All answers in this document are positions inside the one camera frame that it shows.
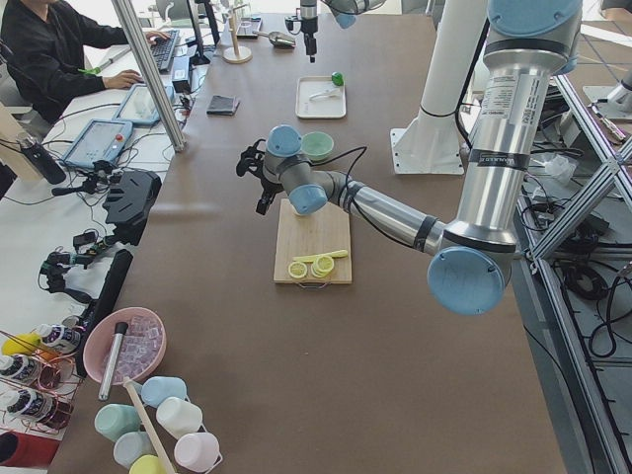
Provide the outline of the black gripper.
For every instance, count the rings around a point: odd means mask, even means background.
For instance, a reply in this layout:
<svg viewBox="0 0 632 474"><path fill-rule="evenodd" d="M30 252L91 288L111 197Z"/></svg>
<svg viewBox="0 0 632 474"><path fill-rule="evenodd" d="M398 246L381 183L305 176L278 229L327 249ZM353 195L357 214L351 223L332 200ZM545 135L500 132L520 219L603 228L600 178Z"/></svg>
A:
<svg viewBox="0 0 632 474"><path fill-rule="evenodd" d="M269 207L274 202L275 196L284 192L281 183L276 183L268 179L265 175L260 177L262 185L262 196L259 198L256 206L256 212L260 215L266 215Z"/></svg>
<svg viewBox="0 0 632 474"><path fill-rule="evenodd" d="M306 54L309 61L313 62L313 55L317 53L317 41L314 34L317 32L317 1L300 1L301 31L306 36Z"/></svg>

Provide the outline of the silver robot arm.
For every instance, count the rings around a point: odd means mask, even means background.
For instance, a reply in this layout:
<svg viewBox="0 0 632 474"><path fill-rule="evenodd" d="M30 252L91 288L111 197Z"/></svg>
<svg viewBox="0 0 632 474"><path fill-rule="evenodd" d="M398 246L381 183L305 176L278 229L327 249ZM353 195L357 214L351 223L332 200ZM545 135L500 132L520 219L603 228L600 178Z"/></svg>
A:
<svg viewBox="0 0 632 474"><path fill-rule="evenodd" d="M264 187L258 212L277 193L307 215L327 203L356 214L391 239L432 256L428 284L448 310L478 315L496 306L511 278L516 240L511 220L550 78L572 68L580 29L578 1L492 1L484 63L490 77L471 139L456 217L444 223L349 174L316 171L289 125L242 171Z"/></svg>
<svg viewBox="0 0 632 474"><path fill-rule="evenodd" d="M342 29L347 29L356 21L356 16L380 8L384 4L384 1L325 0L323 4L334 15L334 19L339 26ZM303 34L305 52L311 63L315 62L317 54L317 40L315 38L318 32L317 10L316 0L303 0L299 3L298 15L296 17L300 25L299 31Z"/></svg>

